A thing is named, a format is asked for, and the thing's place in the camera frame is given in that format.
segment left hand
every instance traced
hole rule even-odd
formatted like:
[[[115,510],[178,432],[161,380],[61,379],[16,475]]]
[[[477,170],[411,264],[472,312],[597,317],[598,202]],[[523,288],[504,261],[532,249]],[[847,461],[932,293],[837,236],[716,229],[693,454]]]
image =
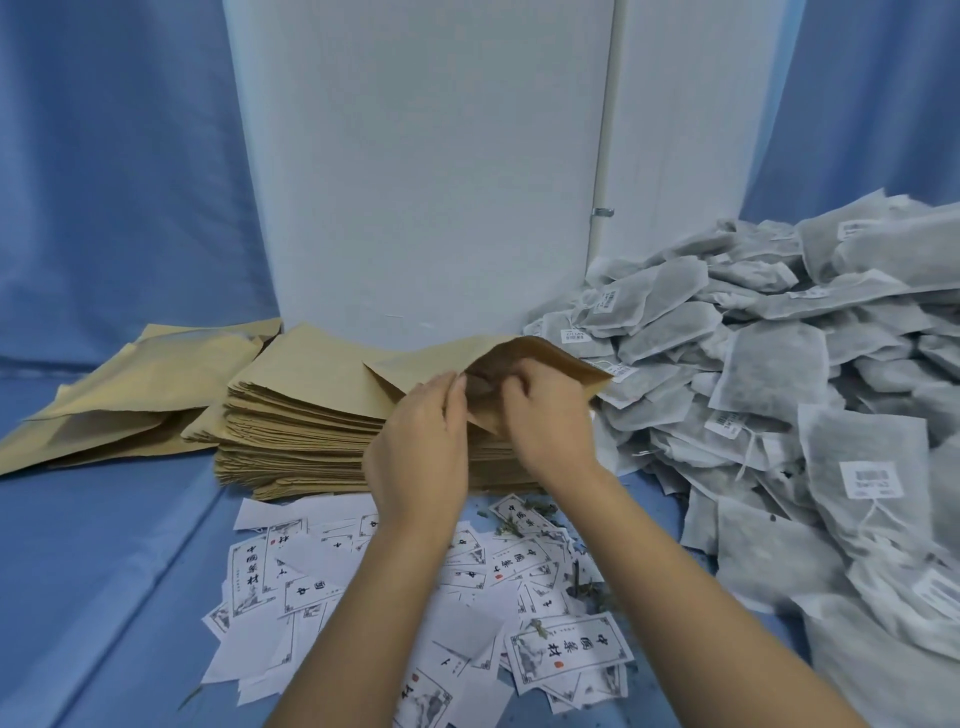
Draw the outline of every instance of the left hand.
[[[449,538],[467,499],[466,387],[453,372],[418,384],[364,453],[382,529]]]

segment table surface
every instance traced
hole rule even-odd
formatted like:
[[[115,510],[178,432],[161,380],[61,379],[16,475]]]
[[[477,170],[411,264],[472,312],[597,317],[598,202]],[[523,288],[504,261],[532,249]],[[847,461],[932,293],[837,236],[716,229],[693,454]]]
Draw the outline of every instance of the table surface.
[[[57,379],[0,379],[0,433],[51,400]],[[198,687],[217,647],[201,617],[220,601],[239,489],[219,488],[208,453],[129,460],[0,479],[0,526],[14,543],[0,564],[5,659],[0,725],[101,728],[259,726],[276,697],[236,707],[235,683]],[[652,477],[622,478],[631,495],[679,538],[683,509]],[[464,512],[492,502],[472,497]],[[702,555],[707,569],[712,563]],[[806,657],[802,624],[760,616]],[[514,695],[501,726],[679,725],[642,654],[630,695],[552,716],[539,691]],[[509,674],[501,671],[509,682]]]

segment white panel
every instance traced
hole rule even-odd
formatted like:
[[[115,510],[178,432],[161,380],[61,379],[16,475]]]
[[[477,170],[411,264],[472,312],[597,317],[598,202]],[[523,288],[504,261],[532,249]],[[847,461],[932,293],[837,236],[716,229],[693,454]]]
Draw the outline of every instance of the white panel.
[[[795,0],[620,0],[591,254],[641,258],[735,217]]]
[[[280,311],[413,349],[580,282],[612,0],[225,0]]]

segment herbal tea bag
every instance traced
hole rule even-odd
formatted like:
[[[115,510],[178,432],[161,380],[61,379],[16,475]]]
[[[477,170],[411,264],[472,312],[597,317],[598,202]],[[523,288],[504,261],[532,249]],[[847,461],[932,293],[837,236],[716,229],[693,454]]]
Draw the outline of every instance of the herbal tea bag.
[[[798,404],[828,401],[828,374],[822,331],[800,322],[760,321],[731,337],[709,406],[795,423]]]
[[[891,637],[856,598],[797,597],[813,669],[873,726],[956,725],[960,662]]]
[[[909,292],[905,283],[880,271],[849,273],[837,276],[826,285],[815,285],[805,291],[787,291],[764,296],[745,310],[761,319],[808,319],[858,303],[868,303],[888,296]]]
[[[712,258],[710,277],[741,285],[760,293],[780,293],[793,288],[800,280],[783,262],[765,263],[762,260],[728,262],[727,254]]]
[[[829,534],[732,498],[717,501],[717,581],[745,604],[797,614],[792,597],[853,594],[843,553]]]
[[[654,354],[707,336],[723,316],[709,303],[681,303],[645,328],[619,342],[617,356],[633,364]]]
[[[801,405],[800,442],[810,493],[847,553],[931,538],[926,421]]]
[[[849,205],[801,220],[797,224],[797,233],[803,243],[804,265],[814,282],[825,283],[836,275],[830,260],[842,240],[854,231],[862,230],[864,224],[885,219],[888,210],[886,195],[879,189]]]
[[[960,288],[960,210],[891,220],[837,246],[840,273],[877,269],[912,292]]]

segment white label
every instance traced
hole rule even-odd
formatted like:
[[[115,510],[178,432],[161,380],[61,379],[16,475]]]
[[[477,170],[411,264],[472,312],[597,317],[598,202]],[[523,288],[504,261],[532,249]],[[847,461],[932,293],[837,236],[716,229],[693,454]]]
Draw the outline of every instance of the white label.
[[[821,288],[819,285],[815,285],[812,288],[807,288],[805,291],[787,291],[786,295],[791,299],[825,299],[830,295],[830,292]]]
[[[879,225],[880,220],[848,220],[837,226],[837,240],[841,243],[851,235],[856,235],[860,231],[868,230],[873,226]]]
[[[903,497],[903,486],[897,476],[895,463],[874,463],[869,460],[853,460],[840,463],[843,487],[847,497],[854,500],[871,500],[883,497]]]
[[[704,423],[704,428],[710,432],[716,432],[728,440],[735,440],[746,422],[747,416],[742,412],[722,412],[716,409]]]
[[[944,617],[960,621],[960,586],[935,569],[926,570],[913,591]]]
[[[585,341],[592,341],[586,331],[578,328],[563,328],[560,331],[561,344],[582,344]]]
[[[600,297],[600,301],[598,301],[593,307],[593,311],[595,313],[610,313],[613,311],[613,306],[616,304],[616,296],[618,293],[620,293],[619,288],[604,293]]]

